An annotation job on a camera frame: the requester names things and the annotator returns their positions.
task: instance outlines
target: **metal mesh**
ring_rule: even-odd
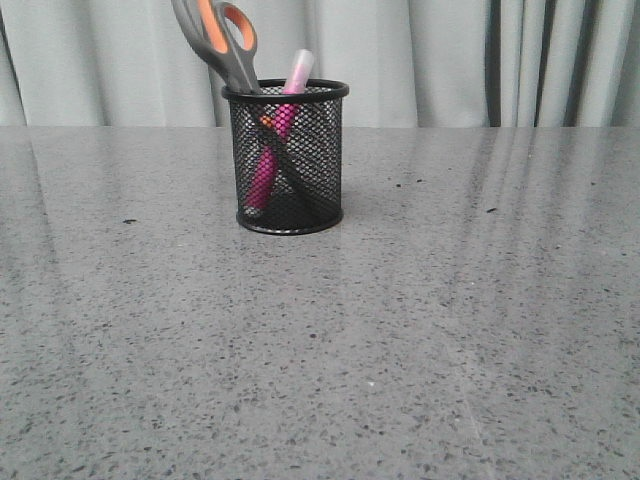
[[[305,94],[329,91],[310,86]],[[263,88],[263,95],[281,93],[281,86]],[[342,98],[283,98],[229,98],[238,221],[265,233],[310,233],[342,218]]]

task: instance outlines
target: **pen holder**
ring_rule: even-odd
[[[261,80],[261,95],[222,89],[229,101],[237,220],[250,230],[301,235],[342,219],[341,82],[309,80],[282,94],[284,80]]]

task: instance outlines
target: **pink highlighter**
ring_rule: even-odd
[[[294,94],[304,92],[309,74],[311,73],[311,67],[313,66],[313,60],[313,54],[309,50],[298,50],[296,52],[291,73],[284,84],[282,93]],[[262,119],[262,121],[268,123],[269,125],[267,126],[271,128],[275,127],[280,138],[286,140],[299,109],[300,105],[283,104],[276,110],[274,121],[270,119]],[[253,180],[251,181],[251,187],[245,198],[245,215],[253,218],[262,215],[262,212],[269,204],[269,197],[271,196],[273,183],[275,182],[277,174],[278,161],[276,155],[271,147],[265,146],[258,160],[258,165],[253,175]]]

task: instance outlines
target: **countertop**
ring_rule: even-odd
[[[639,478],[639,152],[347,128],[279,237],[227,129],[0,128],[0,478]]]

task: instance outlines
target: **curtain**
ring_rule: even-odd
[[[344,124],[640,126],[634,0],[237,0],[260,78],[295,50]],[[0,0],[0,125],[225,125],[169,0]]]

